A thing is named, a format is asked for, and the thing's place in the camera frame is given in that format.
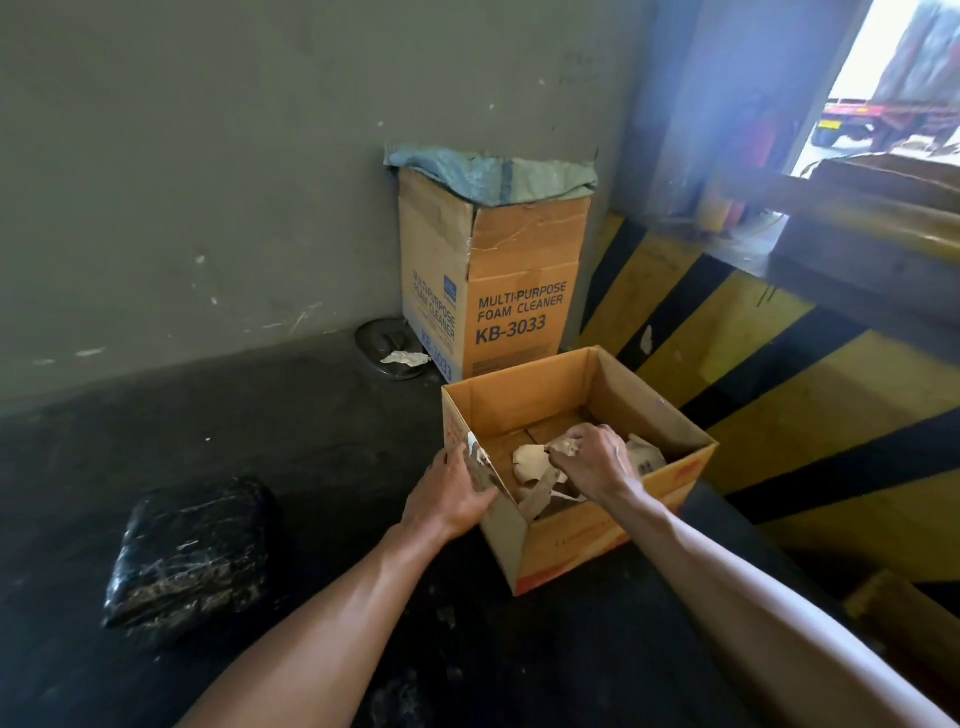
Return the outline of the person's left hand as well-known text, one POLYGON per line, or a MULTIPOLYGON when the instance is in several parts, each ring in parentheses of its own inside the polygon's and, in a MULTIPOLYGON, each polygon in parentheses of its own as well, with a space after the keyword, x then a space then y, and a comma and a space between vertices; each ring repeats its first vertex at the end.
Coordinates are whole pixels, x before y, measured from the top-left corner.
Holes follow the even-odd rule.
POLYGON ((435 551, 481 523, 483 517, 467 517, 469 488, 496 488, 476 488, 469 454, 465 443, 445 447, 406 499, 400 524, 435 551))

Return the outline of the person's right hand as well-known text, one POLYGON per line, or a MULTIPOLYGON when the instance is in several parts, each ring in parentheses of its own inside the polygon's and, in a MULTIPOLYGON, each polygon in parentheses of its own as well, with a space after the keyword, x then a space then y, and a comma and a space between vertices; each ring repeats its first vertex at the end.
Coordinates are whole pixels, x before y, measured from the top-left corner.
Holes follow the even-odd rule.
POLYGON ((564 435, 579 436, 577 489, 591 502, 614 512, 637 506, 645 492, 629 460, 626 443, 606 425, 580 423, 564 435))

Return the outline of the brown paper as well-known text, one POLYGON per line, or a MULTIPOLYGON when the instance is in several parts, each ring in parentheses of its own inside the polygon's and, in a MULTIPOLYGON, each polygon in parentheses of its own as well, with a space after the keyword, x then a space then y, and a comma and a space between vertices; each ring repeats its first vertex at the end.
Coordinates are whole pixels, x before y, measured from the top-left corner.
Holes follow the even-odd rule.
POLYGON ((560 436, 546 444, 526 443, 511 455, 513 488, 510 494, 528 525, 549 517, 588 498, 567 474, 551 461, 552 455, 573 457, 581 447, 579 436, 560 436))

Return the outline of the brown cardboard box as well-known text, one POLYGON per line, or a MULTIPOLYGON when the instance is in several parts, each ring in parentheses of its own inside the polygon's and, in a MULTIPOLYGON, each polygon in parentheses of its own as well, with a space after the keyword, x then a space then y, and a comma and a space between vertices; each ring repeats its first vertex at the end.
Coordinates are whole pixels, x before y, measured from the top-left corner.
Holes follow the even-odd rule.
POLYGON ((574 489, 553 498, 515 474, 513 455, 591 422, 642 439, 665 458, 642 474, 647 492, 676 511, 718 444, 600 346, 558 354, 441 388, 444 443, 466 445, 474 485, 498 499, 481 528, 514 596, 526 594, 629 541, 611 516, 574 489), (533 506, 546 504, 538 515, 533 506))

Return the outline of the person's right forearm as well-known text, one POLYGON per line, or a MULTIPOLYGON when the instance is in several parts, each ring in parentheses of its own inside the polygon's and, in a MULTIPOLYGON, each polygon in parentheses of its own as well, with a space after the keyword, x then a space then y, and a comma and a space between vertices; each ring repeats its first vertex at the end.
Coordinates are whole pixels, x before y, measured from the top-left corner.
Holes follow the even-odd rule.
POLYGON ((595 499, 790 725, 960 728, 839 621, 680 520, 639 481, 595 499))

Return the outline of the person's left forearm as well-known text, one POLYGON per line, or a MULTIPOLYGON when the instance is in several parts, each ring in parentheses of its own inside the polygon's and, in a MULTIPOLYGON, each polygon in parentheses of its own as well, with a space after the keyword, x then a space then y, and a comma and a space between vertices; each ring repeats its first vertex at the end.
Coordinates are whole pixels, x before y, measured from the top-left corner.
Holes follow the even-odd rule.
POLYGON ((249 647, 175 728, 350 728, 427 567, 454 537, 402 522, 249 647))

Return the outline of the tall printed cardboard box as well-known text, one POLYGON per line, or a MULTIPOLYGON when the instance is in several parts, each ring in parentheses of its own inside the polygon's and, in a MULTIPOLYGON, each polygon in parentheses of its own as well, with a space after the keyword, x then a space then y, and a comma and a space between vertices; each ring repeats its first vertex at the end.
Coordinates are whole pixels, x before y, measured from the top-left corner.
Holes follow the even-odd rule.
POLYGON ((402 313, 447 383, 558 353, 592 201, 485 207, 399 171, 402 313))

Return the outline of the round metal lid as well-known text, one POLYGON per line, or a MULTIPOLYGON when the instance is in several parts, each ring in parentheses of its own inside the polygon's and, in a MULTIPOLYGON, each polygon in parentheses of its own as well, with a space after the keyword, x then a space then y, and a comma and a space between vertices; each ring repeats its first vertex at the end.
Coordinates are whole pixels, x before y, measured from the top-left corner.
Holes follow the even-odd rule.
POLYGON ((427 354, 413 328, 402 317, 377 319, 362 324, 354 333, 354 343, 366 363, 392 382, 412 380, 423 374, 432 363, 414 369, 397 365, 385 366, 379 363, 393 351, 427 354))

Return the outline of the blue-green woven sack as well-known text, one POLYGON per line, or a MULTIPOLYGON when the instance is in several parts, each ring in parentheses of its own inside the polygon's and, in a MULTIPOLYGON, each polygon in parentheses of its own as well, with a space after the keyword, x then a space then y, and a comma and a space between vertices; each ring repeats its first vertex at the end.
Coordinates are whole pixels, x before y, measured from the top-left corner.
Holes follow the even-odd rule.
POLYGON ((383 164, 411 169, 484 208, 590 197, 598 186, 592 162, 534 161, 449 148, 388 144, 383 164))

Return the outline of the black plastic wrapped package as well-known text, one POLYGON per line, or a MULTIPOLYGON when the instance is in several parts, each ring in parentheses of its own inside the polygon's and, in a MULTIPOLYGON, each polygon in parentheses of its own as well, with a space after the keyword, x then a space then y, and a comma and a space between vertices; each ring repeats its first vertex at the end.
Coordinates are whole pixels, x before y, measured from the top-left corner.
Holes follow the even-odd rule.
POLYGON ((276 497, 255 477, 149 491, 126 522, 102 629, 163 645, 258 606, 279 531, 276 497))

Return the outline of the red fire extinguisher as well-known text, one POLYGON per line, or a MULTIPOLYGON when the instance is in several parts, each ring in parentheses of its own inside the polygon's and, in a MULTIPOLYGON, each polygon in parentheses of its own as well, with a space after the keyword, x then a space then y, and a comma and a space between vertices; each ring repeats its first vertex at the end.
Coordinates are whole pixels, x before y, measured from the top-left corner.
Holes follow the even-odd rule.
POLYGON ((752 113, 741 129, 739 166, 763 168, 770 160, 784 127, 783 116, 770 105, 752 113))

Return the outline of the red truck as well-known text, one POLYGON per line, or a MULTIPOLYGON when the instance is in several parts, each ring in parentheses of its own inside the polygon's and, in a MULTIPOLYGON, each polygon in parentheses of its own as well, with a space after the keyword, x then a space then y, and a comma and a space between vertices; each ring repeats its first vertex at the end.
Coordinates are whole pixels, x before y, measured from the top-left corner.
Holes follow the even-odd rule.
POLYGON ((918 0, 877 68, 871 90, 831 92, 810 144, 826 150, 848 139, 886 154, 919 139, 923 151, 948 154, 960 135, 960 0, 918 0))

